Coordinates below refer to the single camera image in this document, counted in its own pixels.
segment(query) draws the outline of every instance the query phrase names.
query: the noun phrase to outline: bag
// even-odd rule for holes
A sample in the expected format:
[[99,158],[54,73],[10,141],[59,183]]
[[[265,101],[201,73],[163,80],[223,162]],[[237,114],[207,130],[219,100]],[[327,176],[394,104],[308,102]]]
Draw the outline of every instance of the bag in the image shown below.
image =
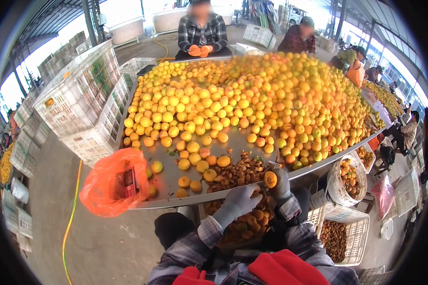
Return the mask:
[[395,191],[388,174],[379,178],[376,184],[371,188],[371,193],[376,196],[379,203],[379,215],[381,219],[384,219],[395,199]]
[[361,66],[361,63],[356,59],[354,64],[350,66],[345,76],[358,88],[361,88],[363,83],[363,77],[365,77],[365,69]]
[[[135,168],[140,191],[125,198],[124,172]],[[126,148],[100,159],[93,167],[79,194],[79,199],[92,214],[111,218],[132,209],[149,197],[146,159],[143,152]]]

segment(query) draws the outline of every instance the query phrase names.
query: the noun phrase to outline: pink bag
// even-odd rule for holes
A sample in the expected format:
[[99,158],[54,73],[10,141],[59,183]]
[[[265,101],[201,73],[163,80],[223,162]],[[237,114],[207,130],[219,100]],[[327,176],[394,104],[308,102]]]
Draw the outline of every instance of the pink bag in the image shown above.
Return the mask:
[[395,199],[395,191],[388,174],[383,175],[371,188],[371,193],[374,194],[379,202],[379,215],[381,219],[387,215],[393,205]]

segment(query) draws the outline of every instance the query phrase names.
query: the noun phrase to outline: metal table edge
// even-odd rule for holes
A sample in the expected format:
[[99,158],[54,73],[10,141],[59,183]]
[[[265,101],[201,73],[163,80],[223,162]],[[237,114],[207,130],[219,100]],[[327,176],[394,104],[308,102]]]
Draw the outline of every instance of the metal table edge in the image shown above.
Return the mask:
[[[330,163],[336,162],[341,157],[345,156],[346,154],[350,153],[351,151],[356,150],[357,148],[361,147],[362,145],[366,144],[370,140],[374,139],[376,136],[378,136],[380,133],[382,133],[386,128],[382,128],[378,130],[373,135],[369,136],[368,138],[360,141],[359,143],[349,147],[345,151],[339,152],[335,155],[332,155],[331,157],[328,157],[320,162],[316,162],[312,164],[310,167],[306,166],[303,168],[300,168],[298,170],[294,170],[288,173],[288,180],[294,180],[297,179],[305,174],[311,173],[321,167],[324,167]],[[263,183],[263,181],[258,182],[256,184],[260,185]],[[230,192],[231,189],[223,190],[223,191],[217,191],[212,193],[206,193],[206,194],[200,194],[195,196],[189,196],[184,198],[173,198],[173,199],[164,199],[164,200],[156,200],[156,201],[144,201],[138,204],[136,208],[129,209],[129,210],[140,210],[140,209],[156,209],[156,208],[174,208],[174,207],[182,207],[182,206],[188,206],[188,205],[195,205],[205,202],[210,202],[214,200],[224,199],[228,192]]]

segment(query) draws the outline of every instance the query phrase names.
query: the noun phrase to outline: mobile phone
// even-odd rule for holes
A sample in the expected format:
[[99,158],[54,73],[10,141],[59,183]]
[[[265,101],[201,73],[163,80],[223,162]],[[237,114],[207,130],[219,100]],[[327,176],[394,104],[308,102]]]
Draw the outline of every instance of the mobile phone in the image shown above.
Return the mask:
[[124,172],[124,190],[126,198],[135,196],[137,193],[135,170],[133,168],[128,169]]

